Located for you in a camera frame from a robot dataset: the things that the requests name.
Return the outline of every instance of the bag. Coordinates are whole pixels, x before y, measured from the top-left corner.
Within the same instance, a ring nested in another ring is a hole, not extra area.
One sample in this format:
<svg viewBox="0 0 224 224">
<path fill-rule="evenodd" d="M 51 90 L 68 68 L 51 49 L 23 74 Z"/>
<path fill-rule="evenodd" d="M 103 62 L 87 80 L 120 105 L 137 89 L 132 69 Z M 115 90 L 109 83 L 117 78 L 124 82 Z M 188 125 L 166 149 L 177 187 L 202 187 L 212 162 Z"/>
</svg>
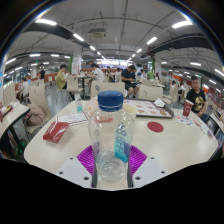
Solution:
<svg viewBox="0 0 224 224">
<path fill-rule="evenodd" d="M 26 115 L 26 118 L 24 119 L 24 123 L 27 126 L 38 126 L 40 125 L 45 118 L 44 112 L 33 104 L 27 105 L 30 108 L 30 112 Z"/>
</svg>

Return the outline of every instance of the blue bottle cap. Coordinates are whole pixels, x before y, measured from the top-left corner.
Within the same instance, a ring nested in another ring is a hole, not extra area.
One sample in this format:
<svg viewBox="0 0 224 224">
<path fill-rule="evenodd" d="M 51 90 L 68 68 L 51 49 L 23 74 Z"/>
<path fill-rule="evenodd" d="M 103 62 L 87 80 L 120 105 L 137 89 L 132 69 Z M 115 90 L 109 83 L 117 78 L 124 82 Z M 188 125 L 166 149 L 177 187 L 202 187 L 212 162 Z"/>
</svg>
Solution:
<svg viewBox="0 0 224 224">
<path fill-rule="evenodd" d="M 98 94 L 99 108 L 106 112 L 115 112 L 123 107 L 123 93 L 119 91 L 103 91 Z"/>
</svg>

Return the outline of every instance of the red cup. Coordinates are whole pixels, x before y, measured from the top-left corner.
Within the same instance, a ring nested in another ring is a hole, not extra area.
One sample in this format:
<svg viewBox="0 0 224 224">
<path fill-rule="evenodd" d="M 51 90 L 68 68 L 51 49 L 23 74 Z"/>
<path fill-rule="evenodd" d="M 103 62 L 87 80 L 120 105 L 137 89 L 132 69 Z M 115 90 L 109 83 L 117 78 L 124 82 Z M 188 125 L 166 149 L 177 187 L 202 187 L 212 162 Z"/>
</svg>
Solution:
<svg viewBox="0 0 224 224">
<path fill-rule="evenodd" d="M 193 107 L 193 103 L 189 100 L 185 100 L 185 104 L 184 104 L 184 110 L 183 110 L 183 115 L 185 117 L 188 117 L 190 112 L 191 112 L 191 109 Z"/>
</svg>

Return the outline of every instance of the table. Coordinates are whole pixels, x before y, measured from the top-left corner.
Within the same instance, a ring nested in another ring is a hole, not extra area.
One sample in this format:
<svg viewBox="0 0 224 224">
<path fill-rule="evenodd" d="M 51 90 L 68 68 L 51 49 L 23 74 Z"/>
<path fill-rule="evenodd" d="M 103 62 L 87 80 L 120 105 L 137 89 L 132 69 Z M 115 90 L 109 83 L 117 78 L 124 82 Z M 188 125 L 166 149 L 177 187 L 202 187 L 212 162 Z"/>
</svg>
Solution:
<svg viewBox="0 0 224 224">
<path fill-rule="evenodd" d="M 219 120 L 215 114 L 211 114 L 209 119 L 212 119 L 216 123 L 216 127 L 214 130 L 214 135 L 217 134 L 218 130 L 220 129 L 222 133 L 224 134 L 224 124 L 222 123 L 221 120 Z"/>
<path fill-rule="evenodd" d="M 17 105 L 13 108 L 13 112 L 9 112 L 4 118 L 3 123 L 0 123 L 0 132 L 2 133 L 2 137 L 7 134 L 10 130 L 13 138 L 15 139 L 16 143 L 18 144 L 19 148 L 24 151 L 24 147 L 21 144 L 16 132 L 14 131 L 13 125 L 21 119 L 24 115 L 26 115 L 30 111 L 30 108 L 24 105 Z"/>
<path fill-rule="evenodd" d="M 182 110 L 173 109 L 182 114 Z M 75 102 L 70 103 L 59 114 L 76 112 Z M 194 113 L 190 117 L 199 119 Z M 26 147 L 24 157 L 26 161 L 47 172 L 55 174 L 63 163 L 73 156 L 78 156 L 83 149 L 91 145 L 87 123 L 70 126 L 60 142 L 56 145 L 43 140 L 43 134 L 55 117 L 47 123 Z M 148 129 L 147 124 L 156 121 L 163 125 L 162 133 L 155 133 Z M 137 117 L 133 143 L 147 156 L 156 157 L 168 173 L 174 173 L 187 166 L 208 161 L 218 147 L 218 143 L 202 133 L 200 127 L 190 127 L 177 123 L 175 119 Z M 127 181 L 115 184 L 102 181 L 99 178 L 99 189 L 126 189 Z"/>
</svg>

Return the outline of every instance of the shirt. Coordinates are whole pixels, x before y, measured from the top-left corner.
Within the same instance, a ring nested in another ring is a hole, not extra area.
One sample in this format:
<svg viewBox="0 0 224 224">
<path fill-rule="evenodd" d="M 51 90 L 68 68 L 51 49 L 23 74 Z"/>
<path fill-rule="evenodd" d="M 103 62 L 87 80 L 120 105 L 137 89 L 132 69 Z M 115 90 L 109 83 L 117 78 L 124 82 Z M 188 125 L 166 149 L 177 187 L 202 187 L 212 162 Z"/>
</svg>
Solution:
<svg viewBox="0 0 224 224">
<path fill-rule="evenodd" d="M 21 89 L 22 89 L 23 96 L 26 96 L 29 93 L 28 87 L 29 87 L 29 83 L 27 81 L 22 83 Z"/>
<path fill-rule="evenodd" d="M 104 75 L 101 69 L 96 68 L 94 71 L 94 74 L 96 75 L 95 79 L 97 81 L 103 82 L 104 81 Z"/>
<path fill-rule="evenodd" d="M 201 89 L 199 93 L 196 93 L 193 89 L 190 90 L 186 99 L 194 104 L 191 110 L 196 114 L 203 109 L 206 102 L 204 91 Z"/>
<path fill-rule="evenodd" d="M 121 76 L 124 77 L 124 78 L 126 78 L 126 79 L 131 79 L 132 78 L 131 77 L 131 72 L 129 72 L 127 69 L 124 69 L 123 70 L 123 72 L 121 73 Z M 122 82 L 124 82 L 126 84 L 131 84 L 130 81 L 122 81 Z"/>
<path fill-rule="evenodd" d="M 64 79 L 65 79 L 64 75 L 62 74 L 61 71 L 59 71 L 57 76 L 56 76 L 56 82 L 57 82 L 57 85 L 60 89 L 63 89 L 64 86 L 65 86 L 66 82 L 63 82 Z"/>
</svg>

